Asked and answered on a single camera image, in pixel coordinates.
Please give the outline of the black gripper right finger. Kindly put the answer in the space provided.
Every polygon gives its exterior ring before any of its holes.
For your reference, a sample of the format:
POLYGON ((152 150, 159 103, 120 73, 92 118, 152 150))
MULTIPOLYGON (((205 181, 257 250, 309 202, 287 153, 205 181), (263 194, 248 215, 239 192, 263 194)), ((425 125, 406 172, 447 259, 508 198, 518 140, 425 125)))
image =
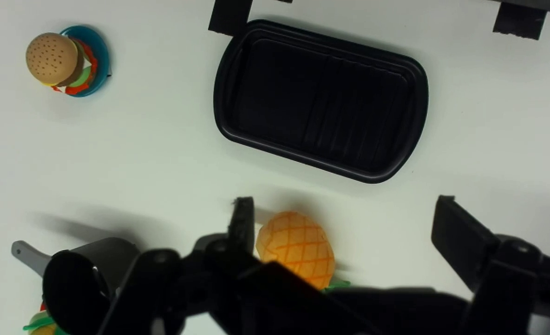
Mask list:
POLYGON ((436 200, 430 243, 473 295, 462 335, 529 335, 532 315, 550 321, 550 257, 536 246, 492 233, 453 196, 436 200))

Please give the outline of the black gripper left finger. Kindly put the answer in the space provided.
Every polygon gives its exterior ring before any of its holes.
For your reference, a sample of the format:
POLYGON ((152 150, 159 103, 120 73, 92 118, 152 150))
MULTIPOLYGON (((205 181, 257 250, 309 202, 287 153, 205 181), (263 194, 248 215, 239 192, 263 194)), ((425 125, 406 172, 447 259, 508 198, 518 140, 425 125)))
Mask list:
POLYGON ((200 237, 192 246, 192 285, 217 291, 254 269, 254 202, 235 198, 224 233, 200 237))

